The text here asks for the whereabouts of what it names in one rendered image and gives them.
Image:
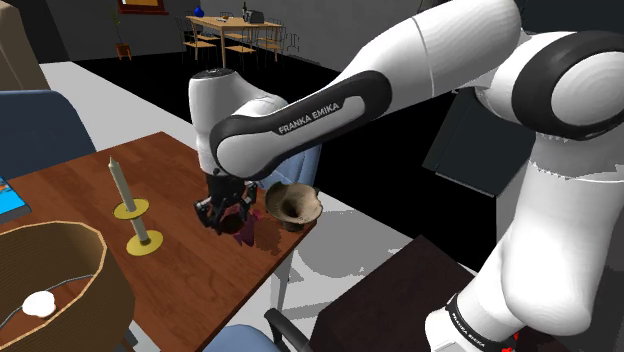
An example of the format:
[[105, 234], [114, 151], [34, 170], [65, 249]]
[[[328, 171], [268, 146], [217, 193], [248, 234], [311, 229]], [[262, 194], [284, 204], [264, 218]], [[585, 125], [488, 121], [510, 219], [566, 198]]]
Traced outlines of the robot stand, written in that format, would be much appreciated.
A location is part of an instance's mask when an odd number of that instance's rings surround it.
[[419, 236], [318, 315], [313, 352], [430, 352], [425, 318], [473, 275]]

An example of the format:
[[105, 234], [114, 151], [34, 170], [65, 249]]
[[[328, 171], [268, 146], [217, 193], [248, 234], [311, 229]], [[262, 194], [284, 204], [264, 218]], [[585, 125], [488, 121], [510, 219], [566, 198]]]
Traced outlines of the light blue chair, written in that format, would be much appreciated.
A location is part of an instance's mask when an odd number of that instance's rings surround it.
[[321, 145], [300, 152], [283, 161], [268, 177], [258, 182], [259, 187], [267, 190], [273, 184], [302, 183], [314, 184], [319, 164]]

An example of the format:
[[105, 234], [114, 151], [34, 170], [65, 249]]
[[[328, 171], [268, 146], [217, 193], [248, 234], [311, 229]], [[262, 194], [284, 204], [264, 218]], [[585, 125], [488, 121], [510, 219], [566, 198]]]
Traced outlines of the potted plant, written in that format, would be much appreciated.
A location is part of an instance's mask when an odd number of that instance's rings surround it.
[[117, 12], [113, 10], [112, 8], [108, 8], [108, 12], [109, 12], [109, 17], [111, 18], [111, 20], [113, 21], [115, 25], [116, 36], [118, 39], [117, 43], [115, 44], [115, 47], [116, 47], [118, 58], [122, 60], [124, 57], [127, 57], [129, 60], [131, 60], [132, 53], [131, 53], [129, 45], [125, 43], [122, 39], [120, 28], [119, 28], [120, 21], [118, 19]]

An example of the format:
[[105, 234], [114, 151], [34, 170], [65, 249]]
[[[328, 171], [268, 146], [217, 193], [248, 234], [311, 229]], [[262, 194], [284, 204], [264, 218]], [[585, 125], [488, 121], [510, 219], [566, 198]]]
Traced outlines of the brown lamp shade with bulb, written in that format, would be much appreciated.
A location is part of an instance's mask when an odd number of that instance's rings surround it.
[[0, 318], [32, 293], [88, 275], [75, 298], [0, 352], [113, 352], [133, 320], [135, 296], [102, 234], [80, 222], [24, 225], [0, 234]]

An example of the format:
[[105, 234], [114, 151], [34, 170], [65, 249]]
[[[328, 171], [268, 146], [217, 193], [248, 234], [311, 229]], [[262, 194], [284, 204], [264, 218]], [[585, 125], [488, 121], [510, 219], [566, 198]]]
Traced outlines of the light wooden dining table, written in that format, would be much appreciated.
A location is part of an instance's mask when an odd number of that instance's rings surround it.
[[242, 17], [234, 17], [232, 15], [220, 14], [219, 16], [187, 16], [187, 18], [198, 26], [206, 27], [214, 30], [219, 34], [218, 37], [211, 36], [214, 40], [219, 40], [219, 47], [221, 49], [221, 62], [222, 67], [227, 67], [226, 61], [226, 49], [227, 46], [234, 45], [235, 40], [227, 37], [228, 33], [240, 32], [244, 28], [252, 28], [254, 30], [253, 47], [256, 50], [260, 48], [257, 46], [256, 39], [259, 29], [271, 27], [272, 24], [267, 21], [260, 22], [261, 16], [258, 11], [248, 10], [246, 4], [243, 4], [243, 10], [245, 14]]

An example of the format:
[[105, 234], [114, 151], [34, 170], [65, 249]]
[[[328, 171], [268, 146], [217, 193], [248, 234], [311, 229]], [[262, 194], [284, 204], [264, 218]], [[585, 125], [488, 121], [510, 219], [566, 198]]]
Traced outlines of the tan funnel-shaped vase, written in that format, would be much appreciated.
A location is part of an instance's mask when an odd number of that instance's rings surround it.
[[323, 206], [318, 193], [317, 188], [307, 184], [276, 182], [266, 192], [265, 208], [285, 230], [297, 232], [320, 217]]

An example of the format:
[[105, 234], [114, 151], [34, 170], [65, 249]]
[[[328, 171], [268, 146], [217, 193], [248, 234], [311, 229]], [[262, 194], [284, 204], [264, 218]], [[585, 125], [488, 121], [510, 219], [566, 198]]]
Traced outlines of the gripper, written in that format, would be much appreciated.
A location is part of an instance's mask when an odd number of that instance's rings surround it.
[[242, 207], [250, 209], [256, 202], [258, 183], [256, 181], [244, 182], [240, 178], [226, 174], [206, 173], [205, 176], [209, 197], [196, 201], [194, 209], [206, 228], [221, 232], [220, 222], [225, 207], [242, 202]]

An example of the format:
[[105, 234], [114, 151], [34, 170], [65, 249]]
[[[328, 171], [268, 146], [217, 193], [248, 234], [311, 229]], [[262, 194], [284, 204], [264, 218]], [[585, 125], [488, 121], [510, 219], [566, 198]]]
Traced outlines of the dark purple figure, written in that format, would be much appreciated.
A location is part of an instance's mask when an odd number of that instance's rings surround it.
[[257, 209], [243, 211], [239, 205], [226, 209], [220, 220], [220, 230], [231, 234], [237, 243], [242, 246], [254, 246], [255, 223], [262, 219], [262, 213]]

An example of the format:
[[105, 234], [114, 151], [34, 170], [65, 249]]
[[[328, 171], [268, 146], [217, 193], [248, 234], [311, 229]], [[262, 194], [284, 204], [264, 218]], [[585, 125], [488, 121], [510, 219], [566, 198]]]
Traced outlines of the wooden dining chair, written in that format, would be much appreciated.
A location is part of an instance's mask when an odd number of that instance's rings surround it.
[[242, 70], [245, 70], [245, 57], [256, 52], [253, 47], [253, 35], [254, 30], [252, 28], [244, 28], [240, 32], [227, 34], [227, 37], [235, 40], [235, 44], [227, 46], [226, 49], [239, 54], [240, 68]]
[[274, 54], [274, 61], [278, 61], [278, 55], [284, 52], [286, 41], [286, 27], [282, 20], [269, 18], [271, 27], [259, 29], [257, 33], [257, 46]]
[[214, 38], [204, 36], [200, 33], [199, 26], [187, 17], [175, 17], [175, 23], [180, 34], [180, 40], [185, 49], [192, 48], [194, 52], [194, 58], [199, 60], [199, 51], [201, 49], [216, 48], [217, 45], [213, 43]]

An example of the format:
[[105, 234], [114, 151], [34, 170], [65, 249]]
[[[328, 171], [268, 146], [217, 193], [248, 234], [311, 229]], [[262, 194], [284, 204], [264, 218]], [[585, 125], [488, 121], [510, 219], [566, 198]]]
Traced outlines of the blue book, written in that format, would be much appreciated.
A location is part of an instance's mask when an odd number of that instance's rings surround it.
[[0, 177], [0, 225], [30, 212], [30, 206], [4, 178]]

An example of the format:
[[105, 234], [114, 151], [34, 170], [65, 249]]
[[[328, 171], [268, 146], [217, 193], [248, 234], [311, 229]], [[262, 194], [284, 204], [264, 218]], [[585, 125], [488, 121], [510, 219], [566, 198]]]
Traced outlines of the candle in yellow holder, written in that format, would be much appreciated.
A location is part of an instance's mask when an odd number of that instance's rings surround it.
[[163, 244], [164, 237], [159, 231], [148, 230], [142, 220], [142, 215], [149, 209], [149, 201], [132, 196], [121, 165], [112, 156], [109, 157], [108, 168], [122, 199], [115, 206], [113, 216], [129, 221], [134, 230], [126, 244], [126, 251], [132, 256], [155, 252]]

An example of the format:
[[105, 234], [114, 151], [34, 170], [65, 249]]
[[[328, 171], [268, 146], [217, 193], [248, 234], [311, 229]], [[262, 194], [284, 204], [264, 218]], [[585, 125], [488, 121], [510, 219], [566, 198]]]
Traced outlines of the red-framed wall picture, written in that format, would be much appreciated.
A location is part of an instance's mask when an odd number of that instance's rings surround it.
[[116, 0], [120, 14], [167, 15], [164, 0]]

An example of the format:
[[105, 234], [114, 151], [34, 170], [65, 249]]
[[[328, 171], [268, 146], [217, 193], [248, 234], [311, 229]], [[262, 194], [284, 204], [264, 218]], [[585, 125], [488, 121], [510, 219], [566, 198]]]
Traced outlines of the blue office chair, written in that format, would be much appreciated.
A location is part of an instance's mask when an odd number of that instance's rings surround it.
[[280, 311], [269, 309], [264, 314], [273, 338], [244, 324], [224, 327], [201, 352], [313, 352], [309, 339]]

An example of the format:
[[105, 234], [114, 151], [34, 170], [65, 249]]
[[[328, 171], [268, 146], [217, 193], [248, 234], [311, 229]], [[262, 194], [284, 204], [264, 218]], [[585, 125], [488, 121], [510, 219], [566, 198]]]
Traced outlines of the beige furniture block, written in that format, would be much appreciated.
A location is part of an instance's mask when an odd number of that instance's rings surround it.
[[0, 91], [49, 89], [19, 10], [0, 0]]

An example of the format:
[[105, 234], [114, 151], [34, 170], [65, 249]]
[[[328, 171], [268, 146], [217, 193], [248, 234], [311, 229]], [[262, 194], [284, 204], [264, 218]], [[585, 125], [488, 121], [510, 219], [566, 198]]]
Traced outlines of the brown wooden table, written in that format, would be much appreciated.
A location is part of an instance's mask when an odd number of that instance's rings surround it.
[[[133, 228], [113, 215], [121, 197], [111, 159], [120, 163], [131, 193], [148, 200], [145, 226], [164, 236], [152, 254], [126, 251]], [[197, 153], [164, 132], [9, 183], [31, 211], [0, 225], [0, 233], [54, 220], [99, 230], [135, 294], [135, 321], [162, 352], [201, 352], [314, 227], [288, 232], [264, 214], [254, 225], [253, 246], [204, 227], [193, 208], [208, 193]]]

